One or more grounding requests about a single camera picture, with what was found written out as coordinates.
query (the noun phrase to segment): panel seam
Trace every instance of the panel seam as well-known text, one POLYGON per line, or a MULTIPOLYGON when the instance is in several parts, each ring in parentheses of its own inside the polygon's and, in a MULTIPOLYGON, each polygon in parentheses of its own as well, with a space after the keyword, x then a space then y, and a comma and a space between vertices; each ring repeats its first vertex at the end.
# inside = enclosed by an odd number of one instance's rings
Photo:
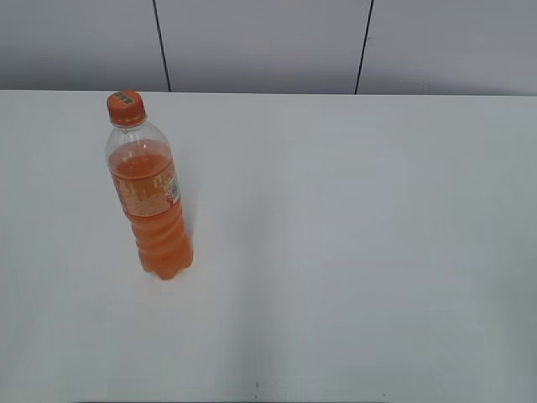
POLYGON ((362 75, 363 56, 366 53, 366 43, 368 42, 368 36, 369 36, 369 24, 371 23, 371 14, 373 14, 374 4, 375 4, 375 0, 371 0, 371 3, 369 5, 368 24, 366 25, 366 32, 363 35, 362 54, 360 55, 360 64, 358 65, 358 73, 356 77, 356 86, 354 87, 354 95, 358 94, 358 85, 360 84, 360 76, 362 75))

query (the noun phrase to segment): orange bottle cap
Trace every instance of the orange bottle cap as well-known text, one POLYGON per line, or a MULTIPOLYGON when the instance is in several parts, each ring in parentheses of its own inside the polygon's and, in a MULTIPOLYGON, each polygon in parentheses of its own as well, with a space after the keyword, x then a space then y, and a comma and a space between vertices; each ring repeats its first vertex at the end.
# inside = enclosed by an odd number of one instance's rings
POLYGON ((133 90, 113 93, 107 99, 107 107, 112 123, 124 128, 139 125, 147 116, 142 97, 133 90))

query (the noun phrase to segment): orange liquid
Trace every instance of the orange liquid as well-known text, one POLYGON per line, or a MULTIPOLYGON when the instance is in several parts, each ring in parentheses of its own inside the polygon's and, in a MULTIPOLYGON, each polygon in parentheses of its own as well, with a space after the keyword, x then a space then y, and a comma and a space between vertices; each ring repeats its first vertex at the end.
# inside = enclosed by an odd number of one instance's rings
MULTIPOLYGON (((108 158, 108 166, 121 179, 140 180, 158 175, 171 160, 166 144, 141 140, 118 147, 108 158)), ((125 214, 132 224, 138 255, 146 271, 169 280, 192 264, 192 244, 186 232, 180 199, 157 216, 125 214)))

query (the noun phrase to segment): bottle base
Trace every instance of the bottle base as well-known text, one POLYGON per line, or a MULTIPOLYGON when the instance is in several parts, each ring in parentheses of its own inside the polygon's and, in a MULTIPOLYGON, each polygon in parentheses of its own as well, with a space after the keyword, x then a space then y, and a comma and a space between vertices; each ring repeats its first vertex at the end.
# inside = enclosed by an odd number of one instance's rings
POLYGON ((169 270, 152 270, 147 267, 143 262, 141 263, 143 269, 148 273, 156 275, 161 280, 172 280, 174 277, 180 275, 192 266, 192 259, 190 259, 190 262, 188 264, 181 264, 179 266, 175 266, 174 268, 170 268, 169 270))

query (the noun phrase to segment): gray wall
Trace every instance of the gray wall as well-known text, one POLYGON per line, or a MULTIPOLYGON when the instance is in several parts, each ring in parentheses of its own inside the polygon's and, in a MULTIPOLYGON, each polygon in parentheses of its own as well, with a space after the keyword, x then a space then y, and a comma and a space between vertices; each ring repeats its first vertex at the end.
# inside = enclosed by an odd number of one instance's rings
POLYGON ((359 91, 537 94, 537 0, 375 0, 359 91))
POLYGON ((0 0, 0 89, 165 91, 148 0, 0 0))
MULTIPOLYGON (((537 1, 156 0, 172 91, 537 94, 537 1)), ((2 0, 0 89, 167 91, 152 0, 2 0)))

